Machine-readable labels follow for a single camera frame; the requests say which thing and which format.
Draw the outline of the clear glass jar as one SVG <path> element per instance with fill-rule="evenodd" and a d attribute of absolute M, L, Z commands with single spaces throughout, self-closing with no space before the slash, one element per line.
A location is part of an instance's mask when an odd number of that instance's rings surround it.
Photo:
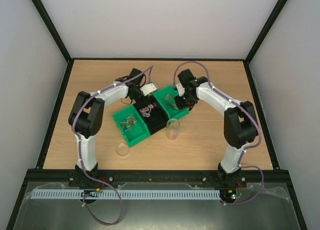
<path fill-rule="evenodd" d="M 166 137 L 170 140 L 176 139 L 179 135 L 179 129 L 179 120 L 175 118 L 169 119 L 166 124 Z"/>

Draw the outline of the clear jar lid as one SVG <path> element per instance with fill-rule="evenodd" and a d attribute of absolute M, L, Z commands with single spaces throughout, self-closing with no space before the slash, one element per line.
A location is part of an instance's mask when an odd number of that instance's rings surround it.
<path fill-rule="evenodd" d="M 115 151 L 120 157 L 124 157 L 129 154 L 130 147 L 127 143 L 119 143 Z"/>

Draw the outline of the metal scoop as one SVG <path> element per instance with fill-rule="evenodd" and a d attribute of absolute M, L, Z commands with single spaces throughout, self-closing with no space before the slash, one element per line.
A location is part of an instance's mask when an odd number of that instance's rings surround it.
<path fill-rule="evenodd" d="M 175 110 L 178 109 L 177 106 L 176 106 L 176 103 L 175 103 L 174 98 L 173 98 L 170 94 L 167 94 L 164 99 L 165 99 L 165 103 L 166 103 L 170 108 L 175 109 Z"/>

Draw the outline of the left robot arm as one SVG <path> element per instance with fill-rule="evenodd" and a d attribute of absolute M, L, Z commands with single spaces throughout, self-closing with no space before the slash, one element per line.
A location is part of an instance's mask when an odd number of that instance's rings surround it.
<path fill-rule="evenodd" d="M 84 172 L 90 172 L 98 165 L 95 150 L 96 135 L 103 123 L 104 109 L 115 101 L 127 97 L 135 81 L 152 69 L 150 66 L 145 71 L 132 71 L 128 77 L 119 78 L 101 90 L 92 93 L 81 91 L 77 94 L 68 123 L 77 141 L 76 165 Z"/>

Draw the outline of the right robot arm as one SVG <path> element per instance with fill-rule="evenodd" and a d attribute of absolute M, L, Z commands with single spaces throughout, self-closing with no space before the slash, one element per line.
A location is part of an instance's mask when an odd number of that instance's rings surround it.
<path fill-rule="evenodd" d="M 179 110 L 189 109 L 202 100 L 223 116 L 223 135 L 227 142 L 226 152 L 218 164 L 218 181 L 229 186 L 241 169 L 241 160 L 256 136 L 261 136 L 255 108 L 249 101 L 240 102 L 216 88 L 209 77 L 196 78 L 189 69 L 173 76 L 174 97 Z"/>

